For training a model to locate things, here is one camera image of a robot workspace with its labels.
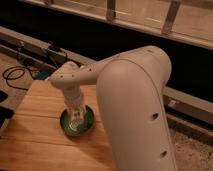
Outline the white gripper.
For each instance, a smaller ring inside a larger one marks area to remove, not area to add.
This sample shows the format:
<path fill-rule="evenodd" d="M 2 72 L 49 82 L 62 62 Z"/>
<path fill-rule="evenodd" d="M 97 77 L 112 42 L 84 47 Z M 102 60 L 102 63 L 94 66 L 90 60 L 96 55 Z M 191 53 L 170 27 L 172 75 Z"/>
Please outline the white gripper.
<path fill-rule="evenodd" d="M 73 120 L 72 109 L 78 108 L 80 106 L 84 106 L 84 95 L 79 86 L 73 86 L 69 89 L 63 89 L 62 93 L 64 96 L 64 102 L 68 108 L 69 120 L 71 122 Z M 79 111 L 80 111 L 80 118 L 84 119 L 86 114 L 86 108 L 81 107 Z"/>

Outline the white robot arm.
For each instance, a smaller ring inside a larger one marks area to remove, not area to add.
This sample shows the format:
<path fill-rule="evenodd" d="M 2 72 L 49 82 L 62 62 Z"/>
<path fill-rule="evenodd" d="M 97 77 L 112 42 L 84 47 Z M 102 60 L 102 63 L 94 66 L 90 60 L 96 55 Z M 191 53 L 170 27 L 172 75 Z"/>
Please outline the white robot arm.
<path fill-rule="evenodd" d="M 178 171 L 163 103 L 170 74 L 168 55 L 145 46 L 82 68 L 67 62 L 50 82 L 69 110 L 82 106 L 82 85 L 96 86 L 117 171 Z"/>

